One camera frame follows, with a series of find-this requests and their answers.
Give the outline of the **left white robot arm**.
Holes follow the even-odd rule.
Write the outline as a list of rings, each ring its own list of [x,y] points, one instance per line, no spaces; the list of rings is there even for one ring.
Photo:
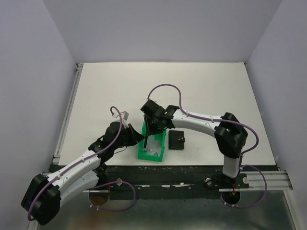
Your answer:
[[[57,215],[61,204],[73,192],[91,187],[102,189],[106,185],[106,177],[95,170],[112,158],[115,150],[135,146],[143,139],[144,135],[138,133],[131,124],[112,122],[105,134],[78,159],[47,176],[36,175],[21,201],[28,220],[45,225]]]

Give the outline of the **green plastic bin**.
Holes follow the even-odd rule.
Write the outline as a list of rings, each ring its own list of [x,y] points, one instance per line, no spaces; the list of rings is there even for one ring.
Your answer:
[[[146,135],[146,125],[142,125],[142,135]],[[166,131],[161,134],[145,136],[138,146],[138,159],[162,162],[165,151]]]

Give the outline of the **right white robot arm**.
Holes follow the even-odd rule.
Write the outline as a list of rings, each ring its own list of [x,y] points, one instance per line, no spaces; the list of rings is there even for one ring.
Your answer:
[[[248,133],[233,114],[225,113],[222,117],[188,114],[174,105],[164,109],[152,100],[148,100],[141,111],[148,136],[160,134],[166,129],[183,128],[215,138],[219,151],[224,155],[221,183],[227,188],[237,184],[241,152]]]

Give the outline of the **black leather card holder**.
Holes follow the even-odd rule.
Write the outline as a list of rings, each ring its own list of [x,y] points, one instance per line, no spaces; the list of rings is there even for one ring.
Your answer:
[[[168,149],[183,150],[185,148],[184,131],[170,130],[168,133]]]

